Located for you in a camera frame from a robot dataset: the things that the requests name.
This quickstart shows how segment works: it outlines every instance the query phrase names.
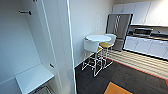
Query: refrigerator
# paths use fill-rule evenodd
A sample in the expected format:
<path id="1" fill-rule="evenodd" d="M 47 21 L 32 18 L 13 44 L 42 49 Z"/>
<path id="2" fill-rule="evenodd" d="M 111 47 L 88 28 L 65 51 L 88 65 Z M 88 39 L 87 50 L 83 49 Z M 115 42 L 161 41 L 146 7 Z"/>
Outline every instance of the refrigerator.
<path id="1" fill-rule="evenodd" d="M 117 36 L 113 50 L 122 51 L 128 27 L 131 22 L 131 14 L 109 14 L 107 20 L 107 34 L 115 34 Z"/>

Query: white shelf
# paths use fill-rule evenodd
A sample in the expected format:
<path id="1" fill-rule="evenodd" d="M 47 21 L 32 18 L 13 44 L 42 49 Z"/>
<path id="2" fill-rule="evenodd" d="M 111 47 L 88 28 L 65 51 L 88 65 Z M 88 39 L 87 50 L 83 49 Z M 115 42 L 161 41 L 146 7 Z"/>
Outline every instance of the white shelf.
<path id="1" fill-rule="evenodd" d="M 54 75 L 40 64 L 32 69 L 16 75 L 16 80 L 22 94 L 28 94 L 53 77 Z"/>

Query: kitchen cabinet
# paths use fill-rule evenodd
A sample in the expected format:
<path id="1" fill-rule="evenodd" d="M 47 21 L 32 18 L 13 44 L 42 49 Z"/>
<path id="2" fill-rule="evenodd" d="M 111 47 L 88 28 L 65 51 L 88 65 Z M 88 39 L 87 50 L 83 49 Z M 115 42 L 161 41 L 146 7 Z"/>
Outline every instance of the kitchen cabinet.
<path id="1" fill-rule="evenodd" d="M 166 53 L 164 54 L 163 58 L 164 58 L 164 59 L 168 59 L 168 47 L 167 47 L 167 51 L 166 51 Z"/>
<path id="2" fill-rule="evenodd" d="M 163 17 L 162 17 L 162 19 L 160 21 L 159 26 L 168 27 L 168 12 L 165 12 L 165 14 L 163 15 Z"/>
<path id="3" fill-rule="evenodd" d="M 151 1 L 144 25 L 159 26 L 163 13 L 166 13 L 163 11 L 164 6 L 165 3 L 163 1 Z"/>
<path id="4" fill-rule="evenodd" d="M 138 38 L 135 52 L 147 54 L 152 44 L 152 39 Z"/>
<path id="5" fill-rule="evenodd" d="M 121 14 L 123 12 L 123 4 L 117 4 L 113 6 L 112 14 Z"/>
<path id="6" fill-rule="evenodd" d="M 135 9 L 135 3 L 127 3 L 123 5 L 122 14 L 133 14 Z"/>
<path id="7" fill-rule="evenodd" d="M 137 37 L 127 36 L 123 49 L 129 50 L 129 51 L 134 51 L 135 47 L 137 45 L 137 40 L 138 40 Z"/>
<path id="8" fill-rule="evenodd" d="M 131 25 L 144 25 L 151 1 L 137 2 Z"/>
<path id="9" fill-rule="evenodd" d="M 168 1 L 167 0 L 163 0 L 162 1 L 162 10 L 164 12 L 163 17 L 160 21 L 160 26 L 165 26 L 168 27 L 168 12 L 166 12 L 168 9 Z"/>
<path id="10" fill-rule="evenodd" d="M 112 14 L 133 14 L 135 3 L 117 4 L 113 6 Z"/>
<path id="11" fill-rule="evenodd" d="M 167 45 L 168 41 L 154 40 L 149 49 L 148 55 L 163 58 L 167 51 Z"/>

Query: countertop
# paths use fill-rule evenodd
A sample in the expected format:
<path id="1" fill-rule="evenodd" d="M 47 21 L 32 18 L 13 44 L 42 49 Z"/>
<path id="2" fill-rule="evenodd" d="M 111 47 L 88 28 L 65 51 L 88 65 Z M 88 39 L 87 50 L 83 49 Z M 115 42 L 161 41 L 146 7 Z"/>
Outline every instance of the countertop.
<path id="1" fill-rule="evenodd" d="M 127 36 L 139 37 L 139 38 L 146 38 L 146 39 L 154 39 L 154 40 L 163 40 L 163 41 L 168 41 L 168 38 L 163 38 L 163 37 L 137 36 L 137 35 L 127 35 Z"/>

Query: refrigerator handle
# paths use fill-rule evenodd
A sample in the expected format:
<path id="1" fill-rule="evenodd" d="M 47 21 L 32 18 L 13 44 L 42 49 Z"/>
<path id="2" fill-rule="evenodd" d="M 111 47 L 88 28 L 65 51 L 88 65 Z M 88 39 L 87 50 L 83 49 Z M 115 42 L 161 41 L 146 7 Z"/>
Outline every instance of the refrigerator handle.
<path id="1" fill-rule="evenodd" d="M 114 34 L 116 33 L 116 29 L 117 29 L 117 22 L 118 22 L 118 16 L 117 16 L 117 19 L 116 19 L 116 22 L 115 22 Z"/>
<path id="2" fill-rule="evenodd" d="M 114 34 L 116 34 L 116 32 L 117 32 L 119 21 L 120 21 L 120 16 L 117 16 L 116 25 L 115 25 L 115 29 L 114 29 Z"/>
<path id="3" fill-rule="evenodd" d="M 115 34 L 117 33 L 117 29 L 118 29 L 118 24 L 119 24 L 119 21 L 120 21 L 120 17 L 121 17 L 121 16 L 118 16 L 118 21 L 117 21 L 117 27 L 116 27 L 116 30 L 115 30 Z"/>

